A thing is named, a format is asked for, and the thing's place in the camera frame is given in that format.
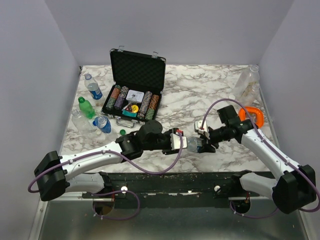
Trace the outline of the clear Pocari Sweat bottle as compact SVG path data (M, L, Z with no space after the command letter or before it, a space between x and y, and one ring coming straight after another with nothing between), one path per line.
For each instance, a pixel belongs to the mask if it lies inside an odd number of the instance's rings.
M248 92L248 95L246 97L245 105L251 106L252 103L257 99L257 97L260 94L260 84L255 83L252 85L251 90Z

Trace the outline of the clear bottle green-blue label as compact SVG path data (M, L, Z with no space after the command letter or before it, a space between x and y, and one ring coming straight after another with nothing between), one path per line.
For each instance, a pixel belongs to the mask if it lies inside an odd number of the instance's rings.
M204 145L205 145L205 140L196 137L196 136L191 136L187 138L187 150L192 153L202 153L204 150Z

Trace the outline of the square clear juice bottle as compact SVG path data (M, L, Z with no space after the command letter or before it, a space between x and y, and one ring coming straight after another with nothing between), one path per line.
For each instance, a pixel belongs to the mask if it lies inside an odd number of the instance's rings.
M239 99L242 94L245 92L248 86L257 83L260 80L259 74L259 66L258 65L250 65L245 68L240 77L238 78L233 90L232 94L235 96L236 99Z

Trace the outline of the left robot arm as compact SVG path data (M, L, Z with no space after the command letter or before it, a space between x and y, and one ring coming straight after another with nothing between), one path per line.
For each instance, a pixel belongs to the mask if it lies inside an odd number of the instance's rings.
M122 135L102 147L74 155L58 155L51 151L34 170L34 180L28 192L39 193L43 202L59 198L67 192L88 192L104 198L110 194L111 185L101 173L87 174L108 165L132 163L145 151L161 150L163 154L177 154L187 147L187 139L178 128L163 132L160 122L150 120L139 130Z

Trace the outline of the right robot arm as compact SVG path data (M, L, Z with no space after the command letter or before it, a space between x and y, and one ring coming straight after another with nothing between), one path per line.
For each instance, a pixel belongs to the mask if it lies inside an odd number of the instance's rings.
M241 119L232 105L219 109L222 127L212 129L205 120L194 123L194 131L202 139L202 151L214 152L219 143L235 139L250 149L270 170L273 178L263 177L249 170L235 173L230 191L241 196L254 192L273 200L285 214L303 210L313 203L319 191L316 188L316 173L309 165L292 160L269 141L250 119Z

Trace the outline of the blue label water bottle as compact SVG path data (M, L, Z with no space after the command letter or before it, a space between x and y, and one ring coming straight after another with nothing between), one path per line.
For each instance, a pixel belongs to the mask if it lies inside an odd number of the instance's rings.
M84 75L84 85L94 100L100 100L103 97L99 84L91 74L86 73Z

